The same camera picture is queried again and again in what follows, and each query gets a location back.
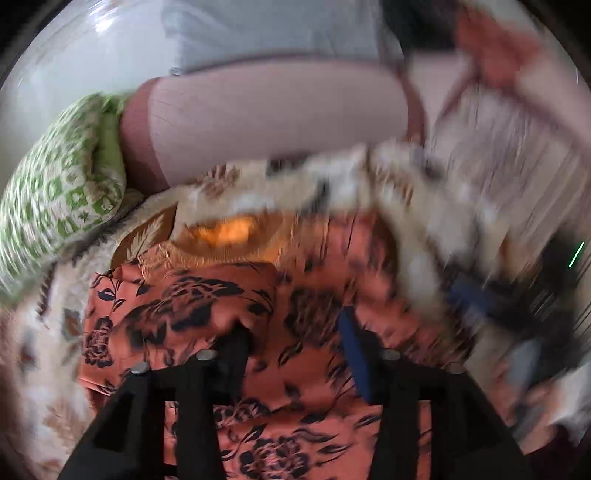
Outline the orange black floral blouse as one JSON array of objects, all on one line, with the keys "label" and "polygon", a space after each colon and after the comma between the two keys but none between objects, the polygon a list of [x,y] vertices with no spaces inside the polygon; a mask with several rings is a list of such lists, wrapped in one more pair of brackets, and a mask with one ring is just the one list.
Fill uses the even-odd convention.
[{"label": "orange black floral blouse", "polygon": [[397,292],[392,235],[375,213],[286,215],[273,261],[183,265],[152,274],[136,262],[95,278],[79,380],[96,399],[139,360],[185,363],[233,326],[254,352],[238,395],[214,421],[232,479],[363,479],[382,410],[363,401],[338,331],[351,307],[382,345],[443,367],[443,334],[415,318]]}]

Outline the striped floral pillow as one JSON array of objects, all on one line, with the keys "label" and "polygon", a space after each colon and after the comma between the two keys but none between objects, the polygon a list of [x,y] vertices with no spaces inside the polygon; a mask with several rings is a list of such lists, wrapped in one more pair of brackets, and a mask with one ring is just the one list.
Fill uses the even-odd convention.
[{"label": "striped floral pillow", "polygon": [[514,279],[560,229],[590,237],[588,156],[515,95],[473,83],[427,106],[426,147],[469,203],[501,229],[501,270]]}]

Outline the beige leaf-pattern bedspread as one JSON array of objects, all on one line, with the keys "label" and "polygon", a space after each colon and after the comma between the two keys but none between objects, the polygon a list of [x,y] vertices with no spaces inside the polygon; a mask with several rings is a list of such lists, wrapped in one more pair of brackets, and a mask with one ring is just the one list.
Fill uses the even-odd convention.
[{"label": "beige leaf-pattern bedspread", "polygon": [[[114,217],[72,245],[11,302],[1,300],[1,455],[32,479],[59,474],[99,410],[79,380],[88,301],[95,278],[136,262],[161,274],[183,265],[273,261],[280,216],[375,213],[392,235],[397,292],[415,318],[438,329],[481,388],[525,456],[552,436],[561,352],[543,369],[522,359],[516,341],[542,331],[546,250],[511,279],[501,270],[501,229],[469,203],[461,184],[396,140],[376,147],[294,158],[228,162],[144,197],[125,191]],[[452,281],[466,274],[504,300],[485,316],[454,306]],[[176,466],[177,404],[165,405],[164,461]]]}]

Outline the pink quilted blanket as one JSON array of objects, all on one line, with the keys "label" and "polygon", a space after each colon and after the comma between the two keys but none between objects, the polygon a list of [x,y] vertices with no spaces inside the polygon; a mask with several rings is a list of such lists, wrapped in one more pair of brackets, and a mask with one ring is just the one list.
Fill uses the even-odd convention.
[{"label": "pink quilted blanket", "polygon": [[461,5],[477,7],[490,14],[502,26],[529,33],[538,38],[543,52],[517,77],[512,88],[493,87],[481,77],[474,59],[457,45],[448,52],[420,52],[406,57],[408,78],[419,94],[425,111],[426,126],[433,129],[438,120],[457,105],[470,86],[481,84],[512,97],[559,127],[586,154],[590,154],[590,89],[575,79],[574,71],[542,40],[540,34],[498,20],[474,2]]}]

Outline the salmon knitted cloth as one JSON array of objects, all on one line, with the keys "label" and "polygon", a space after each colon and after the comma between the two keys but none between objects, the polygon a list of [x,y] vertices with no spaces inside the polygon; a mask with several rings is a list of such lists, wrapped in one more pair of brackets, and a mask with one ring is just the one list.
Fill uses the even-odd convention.
[{"label": "salmon knitted cloth", "polygon": [[502,89],[512,88],[518,74],[544,50],[535,36],[508,29],[468,5],[461,5],[456,15],[455,41],[474,59],[485,82]]}]

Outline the green white checkered pillow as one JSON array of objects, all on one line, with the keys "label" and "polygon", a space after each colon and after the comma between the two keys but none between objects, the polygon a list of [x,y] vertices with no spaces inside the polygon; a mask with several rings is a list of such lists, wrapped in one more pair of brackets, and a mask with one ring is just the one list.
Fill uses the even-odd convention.
[{"label": "green white checkered pillow", "polygon": [[1,197],[2,302],[117,213],[126,190],[125,103],[102,93],[79,99],[21,159]]}]

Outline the black furry cushion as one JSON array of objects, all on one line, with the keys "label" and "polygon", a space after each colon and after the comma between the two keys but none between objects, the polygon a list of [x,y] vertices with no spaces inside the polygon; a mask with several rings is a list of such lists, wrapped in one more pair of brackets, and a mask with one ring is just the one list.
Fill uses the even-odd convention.
[{"label": "black furry cushion", "polygon": [[381,7],[384,22],[405,56],[456,49],[460,1],[384,0]]}]

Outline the pink cylindrical bolster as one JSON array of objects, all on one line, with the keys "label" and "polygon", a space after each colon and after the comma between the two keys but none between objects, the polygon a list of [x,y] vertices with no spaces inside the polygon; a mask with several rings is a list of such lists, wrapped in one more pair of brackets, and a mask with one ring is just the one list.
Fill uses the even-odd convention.
[{"label": "pink cylindrical bolster", "polygon": [[119,132],[128,186],[151,195],[235,160],[423,142],[425,123],[397,66],[278,57],[152,78],[131,94]]}]

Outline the grey pillow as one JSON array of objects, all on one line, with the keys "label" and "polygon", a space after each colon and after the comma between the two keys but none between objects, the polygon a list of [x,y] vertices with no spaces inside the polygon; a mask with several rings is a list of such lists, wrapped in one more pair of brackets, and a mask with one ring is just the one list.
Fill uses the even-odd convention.
[{"label": "grey pillow", "polygon": [[378,1],[165,1],[161,21],[178,73],[266,56],[403,57]]}]

